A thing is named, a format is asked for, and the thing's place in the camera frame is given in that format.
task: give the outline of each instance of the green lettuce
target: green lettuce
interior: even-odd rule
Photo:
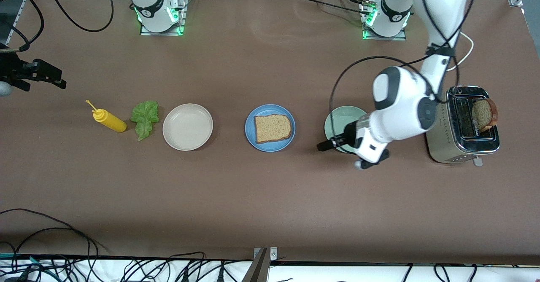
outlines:
[[[137,123],[137,126],[135,126],[135,132],[139,135],[137,140],[148,138],[152,131],[152,123],[159,122],[158,102],[146,101],[137,104],[131,112],[131,120]]]

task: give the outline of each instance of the brown table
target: brown table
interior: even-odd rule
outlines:
[[[60,1],[86,27],[108,19],[108,0]],[[62,69],[67,89],[33,83],[0,99],[2,209],[68,221],[108,255],[203,250],[232,259],[277,246],[286,260],[540,262],[539,61],[521,10],[507,0],[477,0],[464,27],[476,46],[461,66],[461,83],[485,88],[498,104],[501,149],[482,168],[441,165],[417,136],[392,142],[391,158],[363,172],[352,156],[316,151],[330,90],[362,57],[421,57],[427,33],[417,17],[406,42],[383,42],[362,40],[354,13],[305,0],[196,0],[185,36],[156,38],[139,36],[129,0],[114,0],[114,21],[97,34],[75,28],[52,0],[36,2],[46,29],[20,56]],[[27,36],[37,30],[29,4],[17,27]],[[469,44],[458,48],[462,56]],[[373,78],[391,64],[352,69],[335,106],[372,111]],[[445,85],[453,81],[450,73]],[[197,103],[214,132],[187,153],[166,144],[161,122],[137,142],[131,122],[123,134],[94,122],[87,98],[126,121],[142,101],[159,102],[161,119]],[[247,115],[266,103],[286,107],[297,123],[278,153],[255,150],[243,132]],[[2,239],[16,241],[54,224],[10,213],[0,226]],[[22,252],[85,254],[85,246],[51,232]]]

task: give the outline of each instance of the mustard bottle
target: mustard bottle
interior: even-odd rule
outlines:
[[[123,132],[126,130],[127,125],[121,119],[115,117],[112,113],[106,111],[105,109],[96,109],[89,100],[86,100],[88,104],[94,109],[93,115],[96,122],[101,123],[115,132]]]

